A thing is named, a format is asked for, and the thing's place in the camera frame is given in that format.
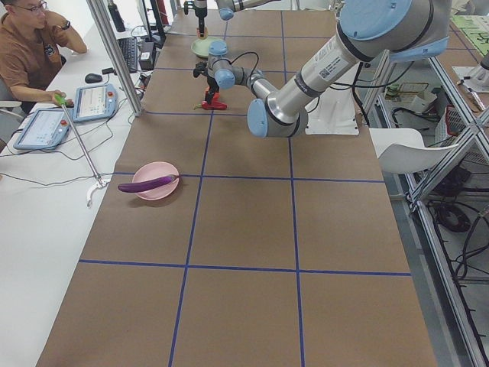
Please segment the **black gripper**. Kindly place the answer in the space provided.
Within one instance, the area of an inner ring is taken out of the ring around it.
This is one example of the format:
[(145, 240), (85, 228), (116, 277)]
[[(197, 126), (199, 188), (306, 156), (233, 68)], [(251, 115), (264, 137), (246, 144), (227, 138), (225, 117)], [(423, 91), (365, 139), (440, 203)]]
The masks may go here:
[(198, 17), (198, 28), (202, 30), (205, 25), (205, 17), (207, 16), (207, 8), (195, 8), (196, 17)]
[(219, 92), (219, 85), (214, 78), (207, 79), (206, 102), (209, 107), (214, 106), (215, 94)]

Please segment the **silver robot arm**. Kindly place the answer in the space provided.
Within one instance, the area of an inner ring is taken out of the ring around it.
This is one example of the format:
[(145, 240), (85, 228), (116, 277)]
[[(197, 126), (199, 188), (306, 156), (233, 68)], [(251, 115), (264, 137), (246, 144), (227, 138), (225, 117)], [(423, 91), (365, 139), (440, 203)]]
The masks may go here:
[[(219, 16), (222, 20), (228, 21), (234, 17), (234, 14), (249, 8), (256, 8), (269, 3), (268, 0), (218, 0), (215, 2), (219, 11)], [(206, 17), (208, 14), (208, 5), (206, 0), (201, 1), (185, 1), (183, 3), (183, 12), (188, 15), (194, 11), (198, 19), (198, 27), (196, 29), (197, 37), (205, 39), (208, 37), (206, 27)]]
[(393, 61), (423, 60), (447, 47), (450, 1), (346, 1), (335, 36), (281, 89), (261, 72), (232, 66), (224, 41), (209, 46), (207, 73), (221, 89), (246, 86), (255, 95), (248, 107), (251, 133), (290, 138), (304, 132), (306, 106), (359, 62), (387, 50)]

